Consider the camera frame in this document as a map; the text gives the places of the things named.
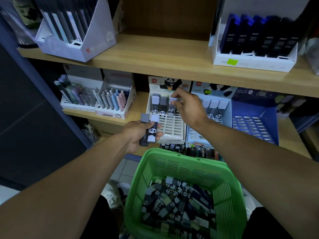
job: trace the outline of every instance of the white box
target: white box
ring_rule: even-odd
[[[252,54],[252,56],[243,54],[239,55],[220,53],[219,46],[221,43],[221,39],[223,37],[225,27],[226,24],[222,24],[220,19],[212,46],[212,56],[214,65],[249,69],[263,69],[281,72],[289,72],[295,65],[297,61],[298,44],[295,45],[288,57],[269,58],[266,56],[255,56],[254,53]]]
[[[319,76],[319,41],[309,47],[305,53],[305,57],[308,60],[315,75]]]
[[[192,86],[192,93],[198,95],[201,100],[228,102],[222,118],[211,118],[207,115],[210,119],[213,119],[228,127],[232,127],[232,97],[235,94],[236,90],[237,87],[234,86],[216,85],[200,81],[194,81]],[[200,147],[214,149],[202,135],[197,133],[190,126],[187,126],[186,140],[186,147],[188,148]]]
[[[98,0],[95,11],[83,40],[66,44],[52,36],[45,20],[35,37],[42,52],[66,59],[86,62],[116,44],[114,27],[107,0]]]
[[[184,90],[189,91],[191,80],[173,79],[168,77],[149,76],[150,94],[147,103],[146,113],[151,117],[152,114],[152,95],[160,94],[166,96],[168,99],[176,90],[182,87]],[[168,115],[160,115],[159,123],[162,128],[158,131],[164,132],[164,135],[156,143],[172,143],[184,144],[186,138],[186,123],[181,119],[181,115],[176,113],[173,117]]]
[[[130,94],[126,102],[126,106],[122,112],[120,109],[117,111],[115,109],[112,110],[102,108],[97,101],[94,109],[95,113],[101,116],[125,119],[133,104],[133,101],[136,99],[133,73],[110,69],[103,69],[103,72],[105,78],[101,87],[102,90],[109,91],[111,88],[114,88],[115,90],[128,90],[130,91]]]
[[[92,89],[102,87],[103,77],[100,68],[71,64],[63,64],[63,67],[71,82],[79,83],[86,88]],[[62,96],[60,104],[67,109],[94,112],[94,106],[70,104],[64,96]]]

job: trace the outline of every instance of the pen display box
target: pen display box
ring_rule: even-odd
[[[224,124],[228,127],[232,127],[232,102],[231,99],[236,92],[237,87],[218,85],[213,83],[205,83],[194,81],[191,92],[198,95],[202,100],[205,108],[205,101],[207,101],[207,116],[210,119],[217,121],[218,123]],[[226,107],[221,107],[220,104],[226,104]],[[216,115],[212,110],[218,110],[223,108],[222,114]],[[190,126],[187,126],[187,142],[186,146],[189,147],[200,147],[214,149],[211,144],[199,133],[193,130]]]
[[[220,44],[225,30],[225,23],[217,26],[215,37],[212,46],[212,56],[214,65],[222,65],[229,67],[249,68],[249,69],[263,69],[272,71],[289,72],[297,61],[298,44],[292,49],[287,57],[269,58],[255,56],[254,52],[251,55],[244,54],[225,54],[220,52]]]
[[[72,83],[78,83],[87,88],[101,88],[103,77],[101,69],[82,65],[63,64],[64,70]],[[85,106],[69,103],[64,96],[61,99],[61,106],[67,109],[94,112],[94,106]]]
[[[111,108],[102,108],[97,101],[94,109],[95,113],[101,116],[125,119],[133,104],[133,101],[136,99],[133,73],[110,69],[103,69],[103,72],[105,77],[101,87],[102,90],[110,90],[111,88],[114,88],[115,90],[119,91],[129,91],[130,94],[127,98],[126,106],[123,111],[120,109],[117,111],[116,109],[112,110]]]
[[[279,145],[276,92],[238,88],[232,99],[232,128]]]
[[[42,52],[87,62],[116,44],[114,27],[107,0],[98,0],[83,42],[65,43],[53,36],[45,20],[35,37]]]
[[[152,96],[154,94],[167,98],[166,110],[168,111],[169,98],[176,90],[176,88],[182,87],[184,90],[189,91],[191,85],[190,80],[173,79],[168,77],[149,76],[148,80],[150,94],[148,98],[146,113],[150,114],[150,117],[152,112],[154,111],[152,105]],[[169,116],[168,112],[166,112],[166,114],[153,112],[153,114],[158,113],[160,115],[159,123],[162,125],[162,127],[158,129],[158,131],[164,132],[164,135],[156,143],[184,144],[186,137],[186,124],[181,119],[178,111],[176,111],[173,116]]]

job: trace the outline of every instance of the panda illustration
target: panda illustration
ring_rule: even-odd
[[[181,81],[181,79],[172,79],[172,78],[167,78],[164,81],[164,85],[160,85],[159,87],[161,89],[168,89],[168,87],[172,87],[172,90],[176,90],[177,87],[179,87],[181,84],[183,84],[183,82]]]
[[[156,129],[155,128],[151,128],[150,130],[148,130],[148,135],[156,137]]]
[[[220,91],[223,91],[223,96],[225,97],[228,97],[230,96],[233,91],[230,90],[230,86],[229,85],[218,85],[218,84],[210,84],[209,87],[212,89],[212,90],[220,90]],[[205,91],[210,91],[209,89],[204,89],[204,94],[205,95],[208,95],[208,93],[205,93]]]

